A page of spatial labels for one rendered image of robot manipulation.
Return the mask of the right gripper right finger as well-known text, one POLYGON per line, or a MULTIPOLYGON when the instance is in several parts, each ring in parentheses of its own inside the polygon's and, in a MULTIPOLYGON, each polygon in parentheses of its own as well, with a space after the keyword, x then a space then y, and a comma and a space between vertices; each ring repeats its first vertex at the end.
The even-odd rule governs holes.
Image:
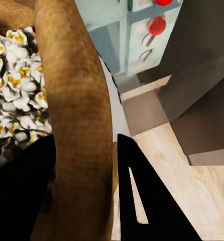
POLYGON ((118 134, 117 150, 121 241, 202 241, 138 143, 118 134), (137 221, 129 168, 148 224, 137 221))

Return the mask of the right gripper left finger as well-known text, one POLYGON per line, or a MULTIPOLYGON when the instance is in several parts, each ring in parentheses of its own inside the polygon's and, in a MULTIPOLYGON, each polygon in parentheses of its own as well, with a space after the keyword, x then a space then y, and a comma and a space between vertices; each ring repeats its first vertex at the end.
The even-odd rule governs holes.
POLYGON ((54 135, 41 137, 0 167, 0 241, 29 241, 56 166, 54 135))

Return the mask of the popcorn bag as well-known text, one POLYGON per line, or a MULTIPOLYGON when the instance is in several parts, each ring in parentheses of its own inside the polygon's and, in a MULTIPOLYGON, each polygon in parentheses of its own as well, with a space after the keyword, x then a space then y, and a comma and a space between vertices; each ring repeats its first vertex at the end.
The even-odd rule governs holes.
POLYGON ((117 84, 74 0, 0 0, 0 36, 33 29, 56 147, 29 241, 111 241, 118 134, 131 137, 117 84))

